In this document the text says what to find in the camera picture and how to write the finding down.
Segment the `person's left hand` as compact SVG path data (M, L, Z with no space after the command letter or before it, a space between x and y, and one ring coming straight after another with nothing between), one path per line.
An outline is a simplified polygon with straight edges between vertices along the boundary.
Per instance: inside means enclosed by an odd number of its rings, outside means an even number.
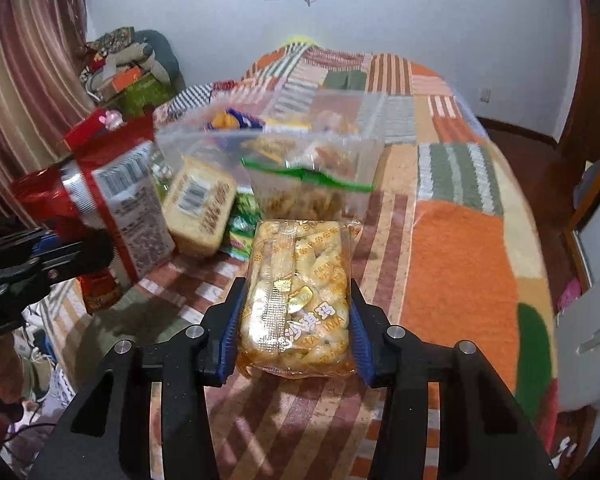
M0 401L14 404L22 399L23 365L12 333L0 337Z

